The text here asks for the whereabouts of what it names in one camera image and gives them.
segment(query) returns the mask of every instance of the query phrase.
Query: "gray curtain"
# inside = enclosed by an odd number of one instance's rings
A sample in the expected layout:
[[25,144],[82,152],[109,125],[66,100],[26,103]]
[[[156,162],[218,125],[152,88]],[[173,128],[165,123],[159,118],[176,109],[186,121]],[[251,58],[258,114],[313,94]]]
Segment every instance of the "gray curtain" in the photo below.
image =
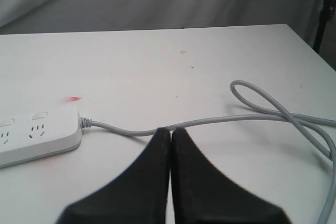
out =
[[323,0],[51,0],[0,34],[288,24],[312,45]]

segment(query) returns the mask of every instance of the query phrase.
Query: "power strip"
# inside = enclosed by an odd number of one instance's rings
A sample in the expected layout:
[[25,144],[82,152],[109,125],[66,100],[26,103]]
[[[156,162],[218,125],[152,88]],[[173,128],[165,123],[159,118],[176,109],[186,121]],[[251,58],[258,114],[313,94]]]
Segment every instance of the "power strip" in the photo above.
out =
[[72,104],[0,120],[0,168],[71,151],[81,138]]

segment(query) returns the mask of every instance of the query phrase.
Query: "white table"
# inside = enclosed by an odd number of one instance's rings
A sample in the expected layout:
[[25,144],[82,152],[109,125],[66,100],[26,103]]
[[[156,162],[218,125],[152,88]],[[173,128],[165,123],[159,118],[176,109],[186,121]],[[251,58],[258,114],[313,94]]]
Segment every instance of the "white table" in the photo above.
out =
[[[0,54],[2,118],[68,97],[82,98],[82,116],[130,130],[251,113],[229,90],[236,79],[258,85],[291,112],[336,117],[336,72],[286,25],[1,35]],[[325,130],[336,139],[336,130]],[[188,132],[218,169],[281,206],[294,224],[316,223],[331,162],[292,125],[234,122]],[[0,222],[55,222],[66,205],[125,170],[149,139],[91,128],[72,152],[1,169]],[[174,223],[171,194],[166,223]]]

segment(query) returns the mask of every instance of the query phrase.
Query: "black object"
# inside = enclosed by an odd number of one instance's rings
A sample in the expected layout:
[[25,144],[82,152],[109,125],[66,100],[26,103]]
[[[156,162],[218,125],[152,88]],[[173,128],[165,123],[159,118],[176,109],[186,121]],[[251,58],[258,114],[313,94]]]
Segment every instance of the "black object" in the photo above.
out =
[[127,170],[97,192],[69,205],[57,223],[165,223],[169,150],[169,131],[157,129]]
[[284,211],[217,170],[185,129],[173,133],[171,180],[176,224],[290,224]]
[[320,51],[324,30],[326,28],[325,26],[327,25],[327,21],[329,20],[330,17],[330,4],[331,0],[323,0],[323,8],[320,13],[319,26],[316,32],[315,41],[313,45],[313,49],[316,53],[319,53]]

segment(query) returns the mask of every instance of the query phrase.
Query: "power cord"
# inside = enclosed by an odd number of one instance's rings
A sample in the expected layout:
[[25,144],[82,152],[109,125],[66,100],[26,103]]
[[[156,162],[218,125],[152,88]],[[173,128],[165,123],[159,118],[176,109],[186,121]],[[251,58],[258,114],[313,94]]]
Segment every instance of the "power cord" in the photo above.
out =
[[[244,87],[247,87],[257,92],[260,96],[262,96],[269,103],[271,103],[277,109],[277,111],[266,109],[266,108],[257,106],[247,101],[245,98],[243,98],[238,93],[238,91],[236,90],[236,86],[244,86]],[[294,125],[295,128],[298,129],[299,132],[301,132],[302,135],[305,136],[305,138],[313,146],[315,146],[325,157],[327,157],[329,160],[332,161],[331,185],[330,185],[327,199],[325,201],[325,204],[323,206],[319,220],[317,222],[317,224],[327,224],[331,210],[333,208],[333,205],[336,199],[336,146],[333,140],[331,139],[331,137],[322,128],[320,128],[316,124],[336,127],[336,121],[323,119],[323,118],[317,118],[314,116],[290,113],[278,101],[276,101],[273,97],[271,97],[264,90],[262,90],[261,88],[247,81],[240,81],[240,80],[233,81],[230,84],[230,89],[233,95],[240,102],[247,105],[254,111],[262,113],[262,114],[232,115],[232,116],[220,116],[216,118],[198,119],[198,120],[193,120],[193,121],[188,121],[188,122],[183,122],[183,123],[178,123],[178,124],[172,124],[172,125],[166,126],[165,128],[170,131],[174,131],[178,127],[186,128],[186,127],[202,125],[202,124],[222,123],[222,122],[232,122],[232,121],[247,121],[247,120],[266,120],[266,121],[279,121],[279,122],[291,123],[292,125]],[[124,136],[150,136],[150,135],[153,135],[156,131],[156,130],[128,131],[128,130],[120,129],[118,127],[115,127],[109,124],[92,121],[91,119],[87,119],[87,118],[81,119],[82,129],[91,127],[91,126],[100,127],[108,131],[111,131],[113,133],[124,135]],[[327,150],[320,142],[318,142],[316,138],[312,136],[305,129],[305,127],[310,128],[311,130],[318,133],[327,143],[329,150]]]

